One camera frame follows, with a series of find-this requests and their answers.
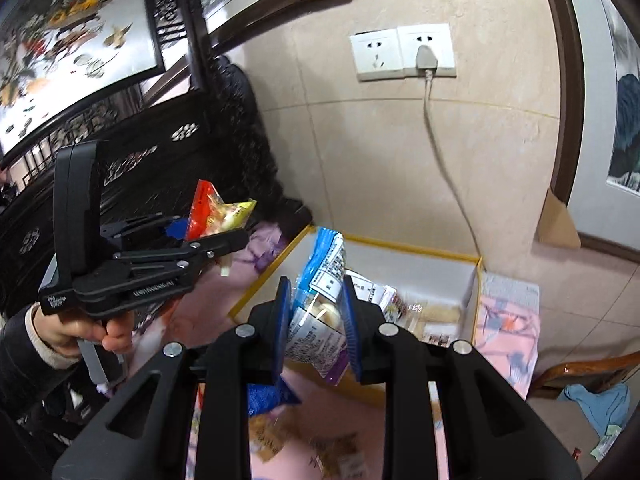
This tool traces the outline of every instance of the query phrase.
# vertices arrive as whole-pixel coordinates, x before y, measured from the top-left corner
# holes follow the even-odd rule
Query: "wall outlet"
[[[398,27],[398,38],[402,55],[402,70],[405,77],[419,76],[415,67],[415,57],[418,47],[428,45],[436,58],[438,69],[436,76],[456,76],[456,61],[453,57],[453,43],[449,23],[435,23],[433,25],[409,25]]]
[[[350,40],[358,72],[358,81],[402,79],[404,77],[396,29],[361,32],[350,36]]]

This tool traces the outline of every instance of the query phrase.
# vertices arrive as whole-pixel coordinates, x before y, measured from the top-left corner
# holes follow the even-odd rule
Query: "screw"
[[[244,324],[236,327],[236,335],[238,337],[251,337],[253,334],[255,334],[253,325]]]
[[[458,354],[467,355],[471,354],[473,347],[469,341],[464,341],[463,339],[459,339],[455,343],[453,343],[453,350]]]
[[[393,323],[383,323],[378,327],[378,332],[382,335],[386,335],[387,337],[392,337],[400,332],[400,329]]]
[[[176,357],[182,353],[182,345],[180,343],[167,343],[162,349],[162,353],[167,357]]]

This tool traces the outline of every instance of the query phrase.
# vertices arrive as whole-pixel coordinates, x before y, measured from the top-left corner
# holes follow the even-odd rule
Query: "hand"
[[[126,312],[108,320],[106,326],[88,317],[79,310],[68,310],[52,316],[45,316],[38,305],[33,317],[33,326],[40,339],[53,351],[64,357],[80,355],[77,339],[100,343],[102,347],[116,354],[131,350],[133,312]]]

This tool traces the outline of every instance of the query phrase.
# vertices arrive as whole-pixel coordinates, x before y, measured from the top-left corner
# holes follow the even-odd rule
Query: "blue cloth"
[[[606,392],[592,394],[581,384],[570,384],[560,393],[558,400],[574,400],[587,417],[589,423],[602,438],[610,424],[623,427],[629,410],[629,388],[616,384]]]

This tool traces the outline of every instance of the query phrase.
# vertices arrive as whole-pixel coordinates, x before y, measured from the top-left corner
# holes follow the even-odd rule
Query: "black plastic bracket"
[[[578,480],[575,460],[471,343],[419,342],[359,300],[345,276],[340,313],[362,384],[386,383],[383,480],[438,478],[428,383],[438,389],[451,480]]]
[[[197,385],[206,384],[195,477],[251,478],[249,383],[273,384],[282,371],[290,283],[257,305],[248,323],[214,343],[169,343],[92,419],[60,457],[54,480],[184,480]]]

